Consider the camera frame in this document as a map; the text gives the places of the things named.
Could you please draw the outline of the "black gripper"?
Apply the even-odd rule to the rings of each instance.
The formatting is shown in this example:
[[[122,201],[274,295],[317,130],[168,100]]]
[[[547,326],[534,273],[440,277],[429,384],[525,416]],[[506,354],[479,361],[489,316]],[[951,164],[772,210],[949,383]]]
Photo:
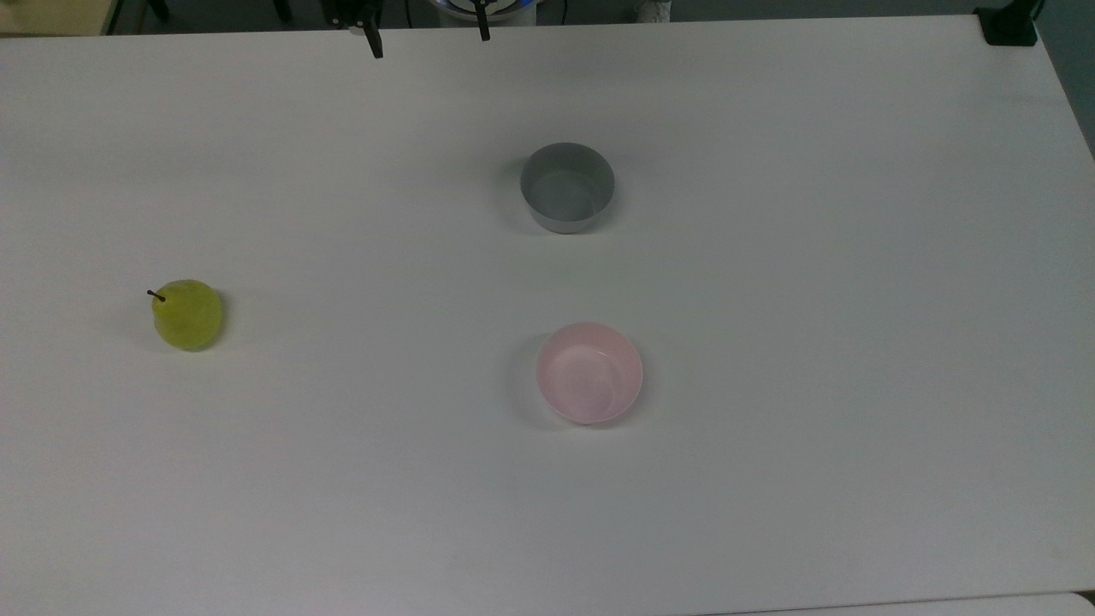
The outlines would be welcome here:
[[[481,40],[489,40],[488,5],[492,0],[476,0],[476,23]],[[323,16],[332,27],[359,27],[368,42],[373,58],[384,55],[383,42],[378,28],[378,15],[382,1],[333,0],[324,1]]]

